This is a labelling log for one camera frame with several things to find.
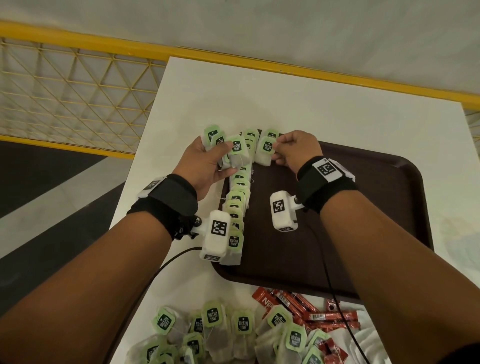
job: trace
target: yellow metal bar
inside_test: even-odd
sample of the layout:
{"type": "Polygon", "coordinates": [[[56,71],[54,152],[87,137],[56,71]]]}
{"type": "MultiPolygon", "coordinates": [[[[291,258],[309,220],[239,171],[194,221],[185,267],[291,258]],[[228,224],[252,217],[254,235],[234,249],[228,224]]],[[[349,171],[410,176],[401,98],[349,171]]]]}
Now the yellow metal bar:
{"type": "Polygon", "coordinates": [[[466,109],[480,110],[480,95],[448,90],[437,90],[413,85],[404,85],[384,80],[320,71],[312,68],[234,56],[230,54],[209,52],[200,49],[169,47],[159,44],[141,43],[103,36],[93,36],[59,29],[42,28],[2,21],[0,21],[0,36],[25,41],[56,44],[63,47],[82,48],[161,61],[168,61],[169,57],[179,57],[197,61],[251,68],[261,71],[285,73],[318,80],[339,82],[348,85],[357,85],[411,95],[456,101],[461,102],[463,107],[466,109]]]}
{"type": "Polygon", "coordinates": [[[125,158],[125,159],[133,159],[133,157],[135,157],[134,153],[115,152],[113,150],[96,149],[96,148],[90,148],[87,146],[73,146],[70,144],[46,142],[43,140],[34,140],[34,139],[26,139],[26,138],[17,138],[15,136],[8,136],[8,135],[0,135],[0,141],[29,144],[31,146],[45,146],[49,148],[70,150],[72,152],[97,154],[100,156],[107,156],[107,157],[117,157],[117,158],[125,158]]]}

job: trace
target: black cable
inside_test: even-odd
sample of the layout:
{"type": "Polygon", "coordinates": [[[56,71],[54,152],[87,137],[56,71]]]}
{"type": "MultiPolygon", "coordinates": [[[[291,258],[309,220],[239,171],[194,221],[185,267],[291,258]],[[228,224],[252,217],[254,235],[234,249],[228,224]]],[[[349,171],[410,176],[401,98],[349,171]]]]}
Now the black cable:
{"type": "Polygon", "coordinates": [[[338,312],[340,313],[340,315],[342,316],[342,320],[344,322],[344,324],[347,326],[347,330],[348,332],[350,333],[350,336],[352,337],[352,340],[353,342],[355,343],[355,345],[357,346],[357,348],[360,350],[360,354],[362,355],[363,359],[365,360],[365,362],[367,364],[370,364],[369,360],[367,359],[367,356],[365,355],[365,353],[363,352],[363,350],[361,349],[357,339],[355,338],[355,335],[353,335],[353,332],[350,328],[350,326],[348,325],[348,321],[345,319],[345,316],[343,316],[343,312],[342,310],[340,309],[340,304],[338,303],[338,300],[336,299],[336,296],[335,296],[335,292],[333,291],[333,287],[332,287],[332,282],[330,281],[330,275],[328,274],[328,269],[327,269],[327,263],[325,261],[325,254],[324,254],[324,248],[322,246],[322,242],[320,241],[320,239],[318,238],[316,232],[313,230],[313,228],[309,225],[309,224],[306,224],[307,227],[310,229],[310,231],[312,232],[312,234],[314,235],[314,237],[316,238],[319,246],[320,246],[320,251],[322,252],[322,260],[323,260],[323,264],[324,264],[324,269],[325,269],[325,275],[327,277],[327,282],[328,282],[328,288],[330,289],[330,293],[332,294],[333,296],[333,299],[335,301],[335,305],[336,305],[336,308],[338,310],[338,312]]]}
{"type": "Polygon", "coordinates": [[[110,357],[112,355],[113,350],[115,349],[115,344],[117,343],[118,339],[120,338],[120,335],[123,332],[123,329],[127,325],[128,319],[132,315],[132,312],[135,310],[137,307],[138,302],[141,300],[141,298],[144,296],[145,292],[150,288],[150,285],[154,281],[154,279],[158,276],[158,274],[165,268],[167,265],[169,265],[171,262],[173,262],[175,259],[177,259],[179,256],[184,255],[186,252],[190,252],[192,250],[201,250],[201,246],[194,246],[193,248],[188,248],[185,249],[183,252],[178,253],[176,256],[172,257],[169,259],[164,265],[162,265],[156,272],[155,274],[151,277],[151,279],[148,281],[147,285],[145,288],[142,290],[142,292],[138,295],[138,298],[133,302],[132,306],[130,307],[130,310],[128,310],[128,313],[126,314],[124,320],[122,321],[120,328],[118,329],[117,333],[115,334],[115,337],[113,338],[113,341],[108,348],[107,354],[105,355],[105,359],[103,361],[104,364],[108,364],[110,361],[110,357]]]}

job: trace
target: white table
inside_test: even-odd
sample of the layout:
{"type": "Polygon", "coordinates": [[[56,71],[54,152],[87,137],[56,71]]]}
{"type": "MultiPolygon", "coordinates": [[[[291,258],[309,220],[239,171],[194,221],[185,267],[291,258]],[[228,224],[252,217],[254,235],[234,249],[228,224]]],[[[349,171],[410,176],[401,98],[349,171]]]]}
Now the white table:
{"type": "MultiPolygon", "coordinates": [[[[278,73],[170,58],[115,212],[116,224],[153,178],[171,173],[207,124],[227,133],[245,128],[300,129],[319,140],[409,159],[425,187],[435,251],[480,286],[480,163],[459,103],[278,73]]],[[[199,203],[217,208],[221,183],[199,203]]],[[[166,259],[200,245],[174,241],[166,259]]],[[[223,297],[256,307],[253,287],[221,278],[189,252],[154,281],[113,357],[123,363],[152,334],[160,305],[190,311],[223,297]]]]}

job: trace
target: tray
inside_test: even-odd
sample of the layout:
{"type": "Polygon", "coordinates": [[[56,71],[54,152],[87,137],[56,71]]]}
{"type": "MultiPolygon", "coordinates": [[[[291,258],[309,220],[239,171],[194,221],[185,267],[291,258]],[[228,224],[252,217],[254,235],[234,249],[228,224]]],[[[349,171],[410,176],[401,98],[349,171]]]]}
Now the tray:
{"type": "MultiPolygon", "coordinates": [[[[325,156],[340,162],[356,176],[359,190],[370,201],[433,250],[423,182],[413,163],[390,154],[319,143],[325,156]]],[[[317,214],[297,210],[297,230],[274,229],[270,195],[280,190],[294,195],[297,183],[294,173],[275,163],[270,167],[254,163],[252,180],[250,207],[244,218],[241,265],[212,263],[217,273],[234,282],[331,297],[318,240],[306,227],[308,223],[323,244],[335,294],[344,301],[359,303],[360,298],[317,214]]],[[[228,191],[226,179],[222,198],[228,191]]]]}

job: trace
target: person's left hand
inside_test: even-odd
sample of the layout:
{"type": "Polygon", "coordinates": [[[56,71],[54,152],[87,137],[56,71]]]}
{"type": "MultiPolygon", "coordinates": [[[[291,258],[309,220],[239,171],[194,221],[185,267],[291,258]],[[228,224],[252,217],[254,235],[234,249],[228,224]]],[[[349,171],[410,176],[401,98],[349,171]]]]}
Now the person's left hand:
{"type": "Polygon", "coordinates": [[[234,174],[236,168],[218,170],[217,162],[233,148],[231,141],[217,144],[208,152],[198,136],[190,144],[172,173],[186,179],[197,192],[197,200],[203,200],[210,186],[234,174]]]}

